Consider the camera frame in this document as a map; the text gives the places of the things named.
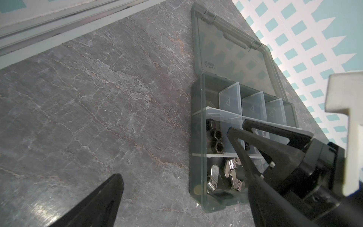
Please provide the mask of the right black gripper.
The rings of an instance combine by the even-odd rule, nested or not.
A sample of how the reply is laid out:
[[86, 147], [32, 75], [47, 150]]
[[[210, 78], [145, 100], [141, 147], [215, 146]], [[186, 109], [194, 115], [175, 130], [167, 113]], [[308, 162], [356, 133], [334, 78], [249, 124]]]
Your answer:
[[[247, 119], [244, 130], [230, 127], [227, 137], [247, 177], [264, 180], [317, 227], [361, 227], [363, 184], [344, 196], [344, 150], [313, 139], [299, 128]], [[289, 139], [287, 145], [252, 133], [265, 131]]]

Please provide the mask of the dark green compartment organizer box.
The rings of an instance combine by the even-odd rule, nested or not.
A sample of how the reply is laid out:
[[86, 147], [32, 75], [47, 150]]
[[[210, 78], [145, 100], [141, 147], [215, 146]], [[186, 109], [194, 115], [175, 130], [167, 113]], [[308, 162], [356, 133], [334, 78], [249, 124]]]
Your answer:
[[[192, 86], [190, 195], [206, 213], [248, 202], [247, 190], [231, 189], [224, 174], [228, 159], [236, 158], [228, 137], [249, 118], [297, 127], [269, 48], [205, 7], [192, 6], [195, 72]], [[220, 122], [223, 154], [211, 153], [210, 122]], [[207, 193], [207, 177], [219, 166], [218, 187]]]

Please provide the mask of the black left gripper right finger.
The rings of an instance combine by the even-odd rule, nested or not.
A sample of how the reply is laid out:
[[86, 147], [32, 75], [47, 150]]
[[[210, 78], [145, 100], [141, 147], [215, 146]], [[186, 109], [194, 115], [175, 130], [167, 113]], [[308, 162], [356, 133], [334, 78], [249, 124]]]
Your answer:
[[257, 227], [317, 226], [260, 178], [251, 180], [248, 198]]

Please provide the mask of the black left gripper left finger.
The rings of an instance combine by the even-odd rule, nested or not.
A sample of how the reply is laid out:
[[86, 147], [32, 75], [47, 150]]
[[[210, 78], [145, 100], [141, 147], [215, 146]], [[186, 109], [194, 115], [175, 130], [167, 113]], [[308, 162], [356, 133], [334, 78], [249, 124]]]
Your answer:
[[113, 227], [124, 190], [121, 174], [111, 175], [52, 227]]

